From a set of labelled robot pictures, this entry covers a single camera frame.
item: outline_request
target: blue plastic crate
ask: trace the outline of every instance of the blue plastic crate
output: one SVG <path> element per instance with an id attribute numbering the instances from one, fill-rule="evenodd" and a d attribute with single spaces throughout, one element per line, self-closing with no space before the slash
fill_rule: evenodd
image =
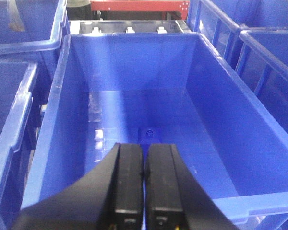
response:
<path id="1" fill-rule="evenodd" d="M 288 133 L 288 31 L 243 31 L 237 73 Z"/>
<path id="2" fill-rule="evenodd" d="M 69 33 L 66 0 L 16 0 L 25 31 L 9 27 L 7 1 L 0 0 L 0 58 L 37 62 L 37 85 L 47 101 L 57 66 L 62 34 Z"/>
<path id="3" fill-rule="evenodd" d="M 187 24 L 236 67 L 243 29 L 288 29 L 288 0 L 192 0 Z"/>
<path id="4" fill-rule="evenodd" d="M 35 148 L 36 64 L 0 61 L 0 230 L 15 219 Z"/>
<path id="5" fill-rule="evenodd" d="M 66 36 L 22 207 L 115 142 L 175 143 L 237 225 L 288 218 L 288 134 L 201 34 Z"/>

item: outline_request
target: blue plastic bin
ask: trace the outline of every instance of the blue plastic bin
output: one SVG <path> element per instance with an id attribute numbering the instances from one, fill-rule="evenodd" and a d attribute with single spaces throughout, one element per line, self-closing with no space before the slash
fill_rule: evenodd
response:
<path id="1" fill-rule="evenodd" d="M 25 31 L 16 32 L 9 27 L 7 1 L 0 0 L 0 58 L 37 62 L 39 94 L 47 102 L 62 34 L 69 33 L 66 0 L 16 0 L 16 3 Z"/>
<path id="2" fill-rule="evenodd" d="M 192 0 L 187 24 L 236 67 L 243 29 L 288 29 L 288 0 Z"/>
<path id="3" fill-rule="evenodd" d="M 22 207 L 115 142 L 175 143 L 235 224 L 288 215 L 288 134 L 201 34 L 66 36 Z"/>
<path id="4" fill-rule="evenodd" d="M 30 152 L 35 148 L 36 67 L 0 60 L 0 230 L 20 210 Z"/>
<path id="5" fill-rule="evenodd" d="M 243 31 L 237 73 L 288 133 L 288 31 Z"/>

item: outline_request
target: red shelf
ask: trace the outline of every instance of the red shelf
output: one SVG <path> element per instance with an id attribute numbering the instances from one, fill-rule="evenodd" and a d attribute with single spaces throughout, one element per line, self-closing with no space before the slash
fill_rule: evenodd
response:
<path id="1" fill-rule="evenodd" d="M 178 11 L 181 19 L 188 15 L 189 1 L 91 0 L 93 11 Z"/>

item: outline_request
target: bin bottom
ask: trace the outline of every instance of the bin bottom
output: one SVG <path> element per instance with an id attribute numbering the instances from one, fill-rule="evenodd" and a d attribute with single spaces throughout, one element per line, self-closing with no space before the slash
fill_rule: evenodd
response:
<path id="1" fill-rule="evenodd" d="M 85 172 L 115 142 L 149 145 L 151 139 L 151 143 L 176 144 L 193 176 L 213 199 L 238 196 L 186 90 L 103 91 L 87 97 Z"/>

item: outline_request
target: bin handle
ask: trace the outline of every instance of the bin handle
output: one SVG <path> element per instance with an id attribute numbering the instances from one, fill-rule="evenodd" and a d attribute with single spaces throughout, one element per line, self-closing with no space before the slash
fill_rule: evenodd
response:
<path id="1" fill-rule="evenodd" d="M 14 31 L 23 32 L 25 31 L 24 23 L 20 18 L 20 14 L 17 8 L 15 0 L 7 0 L 6 8 L 9 15 L 9 28 Z"/>
<path id="2" fill-rule="evenodd" d="M 14 152 L 17 152 L 22 143 L 22 139 L 24 136 L 25 127 L 29 118 L 29 114 L 31 111 L 33 98 L 31 92 L 24 92 L 21 94 L 16 95 L 14 99 L 14 103 L 12 105 L 12 108 L 10 110 L 10 113 L 17 117 L 17 120 L 20 122 L 17 124 L 13 124 L 11 126 L 15 129 L 15 139 L 12 141 L 11 148 Z"/>

